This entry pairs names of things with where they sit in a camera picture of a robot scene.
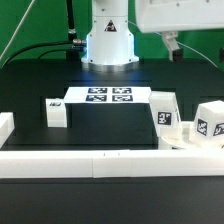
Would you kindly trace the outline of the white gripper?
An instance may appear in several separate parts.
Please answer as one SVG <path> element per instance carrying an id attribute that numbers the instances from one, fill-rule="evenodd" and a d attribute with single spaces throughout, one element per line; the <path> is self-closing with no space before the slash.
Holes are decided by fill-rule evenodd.
<path id="1" fill-rule="evenodd" d="M 224 0 L 135 0 L 135 15 L 141 32 L 163 32 L 169 60 L 178 62 L 176 31 L 224 28 Z"/>

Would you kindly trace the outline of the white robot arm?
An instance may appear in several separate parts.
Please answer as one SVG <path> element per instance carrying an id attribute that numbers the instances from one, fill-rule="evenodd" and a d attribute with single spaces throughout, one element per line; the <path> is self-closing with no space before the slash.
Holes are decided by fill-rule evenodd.
<path id="1" fill-rule="evenodd" d="M 174 61 L 183 55 L 180 31 L 224 28 L 224 0 L 134 0 L 136 25 L 159 32 Z M 135 68 L 134 36 L 128 28 L 128 0 L 92 0 L 92 29 L 86 38 L 86 69 L 125 71 Z"/>

